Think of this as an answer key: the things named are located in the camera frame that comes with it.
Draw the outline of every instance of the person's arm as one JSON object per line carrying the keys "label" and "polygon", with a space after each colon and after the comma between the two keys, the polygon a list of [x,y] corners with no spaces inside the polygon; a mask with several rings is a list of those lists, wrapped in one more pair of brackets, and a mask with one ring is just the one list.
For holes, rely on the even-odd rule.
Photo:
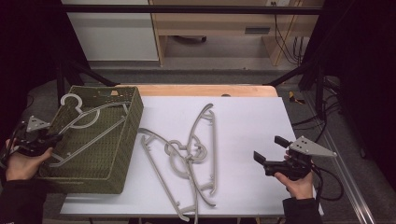
{"label": "person's arm", "polygon": [[42,223],[47,192],[45,185],[32,177],[39,165],[50,157],[51,151],[49,148],[38,157],[16,152],[9,158],[7,183],[0,195],[0,223]]}
{"label": "person's arm", "polygon": [[285,224],[322,224],[320,213],[313,194],[312,172],[306,177],[292,181],[281,173],[276,173],[275,177],[286,186],[291,198],[283,201],[285,212]]}

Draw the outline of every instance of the woven basket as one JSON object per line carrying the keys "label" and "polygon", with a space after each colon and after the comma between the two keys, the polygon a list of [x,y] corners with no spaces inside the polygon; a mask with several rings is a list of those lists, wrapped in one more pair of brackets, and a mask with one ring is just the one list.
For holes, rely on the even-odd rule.
{"label": "woven basket", "polygon": [[[50,167],[51,163],[57,163],[59,160],[53,157],[48,159],[40,167],[37,178],[49,181],[49,192],[121,193],[143,113],[143,103],[137,87],[73,86],[69,93],[74,93],[82,99],[80,108],[83,112],[110,103],[130,103],[126,107],[116,105],[103,108],[94,124],[83,129],[70,128],[65,131],[63,140],[53,150],[54,154],[67,158],[122,118],[125,118],[125,121],[59,167]],[[76,98],[67,97],[65,104],[59,108],[49,132],[58,133],[77,118],[77,105]],[[95,116],[96,113],[93,112],[75,125],[90,124]]]}

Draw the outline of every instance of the metal pole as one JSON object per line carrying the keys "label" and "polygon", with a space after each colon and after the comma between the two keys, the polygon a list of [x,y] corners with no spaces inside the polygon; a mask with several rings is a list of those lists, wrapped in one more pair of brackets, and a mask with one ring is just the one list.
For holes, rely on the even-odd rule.
{"label": "metal pole", "polygon": [[90,13],[203,13],[322,15],[334,13],[321,7],[236,7],[236,6],[147,6],[147,5],[42,5],[40,10]]}

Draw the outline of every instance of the hand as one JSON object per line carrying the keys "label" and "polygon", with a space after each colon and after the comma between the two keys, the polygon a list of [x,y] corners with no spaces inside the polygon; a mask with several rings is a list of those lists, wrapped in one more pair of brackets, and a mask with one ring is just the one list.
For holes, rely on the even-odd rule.
{"label": "hand", "polygon": [[[288,160],[289,152],[286,151],[286,153],[288,155],[285,156],[285,159]],[[291,197],[295,197],[297,200],[310,199],[314,197],[312,190],[314,177],[312,175],[312,171],[304,178],[295,181],[288,179],[285,175],[282,175],[281,173],[275,173],[274,177],[276,177],[276,179],[278,179],[280,183],[286,186]]]}
{"label": "hand", "polygon": [[31,179],[38,170],[38,167],[51,156],[52,147],[48,148],[41,156],[28,157],[21,153],[13,153],[8,160],[6,178],[9,180],[27,180]]}

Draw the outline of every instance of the table surface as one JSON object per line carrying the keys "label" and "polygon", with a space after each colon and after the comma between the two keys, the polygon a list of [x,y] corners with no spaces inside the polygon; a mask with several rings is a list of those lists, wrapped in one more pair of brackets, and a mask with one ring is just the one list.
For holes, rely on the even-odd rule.
{"label": "table surface", "polygon": [[[147,128],[169,140],[185,143],[197,115],[207,104],[216,115],[217,133],[217,176],[218,189],[214,195],[209,190],[204,194],[216,204],[211,207],[198,199],[201,217],[267,217],[282,216],[282,200],[289,197],[285,188],[253,160],[256,150],[269,161],[283,160],[285,149],[274,143],[280,135],[295,139],[283,101],[276,96],[272,87],[265,86],[174,86],[137,85],[145,106],[141,128]],[[174,96],[170,89],[175,89]],[[192,96],[192,89],[199,92]],[[230,94],[234,97],[205,96]],[[266,92],[263,96],[239,97],[238,92],[247,94]],[[160,93],[167,96],[151,96]],[[208,143],[210,134],[205,122],[197,126],[196,134],[203,143]],[[149,158],[140,144],[142,133],[136,137],[134,152],[129,167],[124,191],[120,195],[69,194],[61,214],[89,217],[177,217],[165,190],[156,176]],[[194,164],[200,184],[207,181],[213,164],[213,150],[208,150],[208,159]],[[180,202],[180,208],[193,204],[190,182],[175,176],[170,169],[169,159],[163,145],[156,143],[150,154],[162,172],[172,194]]]}
{"label": "table surface", "polygon": [[253,85],[119,85],[136,86],[142,96],[248,96],[277,97],[272,86]]}

